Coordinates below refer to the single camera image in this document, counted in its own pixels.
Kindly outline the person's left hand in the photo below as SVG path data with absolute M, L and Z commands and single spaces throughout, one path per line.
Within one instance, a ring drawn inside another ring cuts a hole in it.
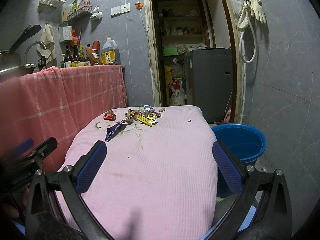
M 29 198 L 29 186 L 14 192 L 9 197 L 9 203 L 4 206 L 4 210 L 11 218 L 24 218 Z

